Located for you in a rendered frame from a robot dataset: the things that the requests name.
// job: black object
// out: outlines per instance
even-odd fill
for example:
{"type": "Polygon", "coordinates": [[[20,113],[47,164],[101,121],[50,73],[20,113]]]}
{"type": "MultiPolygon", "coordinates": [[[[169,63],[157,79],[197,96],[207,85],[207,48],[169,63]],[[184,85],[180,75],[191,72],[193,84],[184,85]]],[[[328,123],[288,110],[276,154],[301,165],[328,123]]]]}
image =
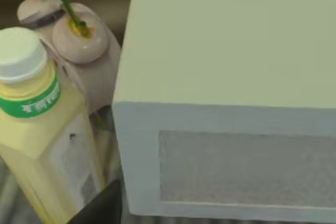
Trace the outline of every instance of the black object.
{"type": "Polygon", "coordinates": [[[120,224],[121,206],[121,182],[116,180],[74,216],[68,224],[120,224]]]}

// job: bottle cap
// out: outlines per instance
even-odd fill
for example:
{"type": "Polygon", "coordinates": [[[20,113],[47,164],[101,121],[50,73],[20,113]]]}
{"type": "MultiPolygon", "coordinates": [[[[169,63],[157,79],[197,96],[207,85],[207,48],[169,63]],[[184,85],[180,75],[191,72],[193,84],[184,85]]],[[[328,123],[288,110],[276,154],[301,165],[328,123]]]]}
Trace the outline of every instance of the bottle cap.
{"type": "Polygon", "coordinates": [[[0,30],[0,81],[15,83],[38,75],[47,64],[47,51],[29,29],[0,30]]]}

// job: green label band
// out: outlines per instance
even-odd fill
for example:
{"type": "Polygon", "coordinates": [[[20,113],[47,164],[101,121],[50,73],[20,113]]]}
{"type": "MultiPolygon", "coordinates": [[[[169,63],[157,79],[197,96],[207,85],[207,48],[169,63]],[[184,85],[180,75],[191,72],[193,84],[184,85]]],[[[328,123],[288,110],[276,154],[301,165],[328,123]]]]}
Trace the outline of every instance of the green label band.
{"type": "Polygon", "coordinates": [[[60,84],[57,75],[50,87],[37,97],[29,100],[10,101],[0,98],[0,107],[16,118],[32,118],[48,111],[60,97],[60,84]]]}

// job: yellow bottle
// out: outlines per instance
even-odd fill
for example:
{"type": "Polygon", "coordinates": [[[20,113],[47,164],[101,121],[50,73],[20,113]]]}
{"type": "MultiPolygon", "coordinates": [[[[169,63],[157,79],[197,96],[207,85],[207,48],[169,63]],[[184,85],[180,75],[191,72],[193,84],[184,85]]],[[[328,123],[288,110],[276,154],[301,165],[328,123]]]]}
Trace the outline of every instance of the yellow bottle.
{"type": "Polygon", "coordinates": [[[44,223],[65,224],[103,187],[82,96],[34,32],[0,30],[0,155],[44,223]]]}

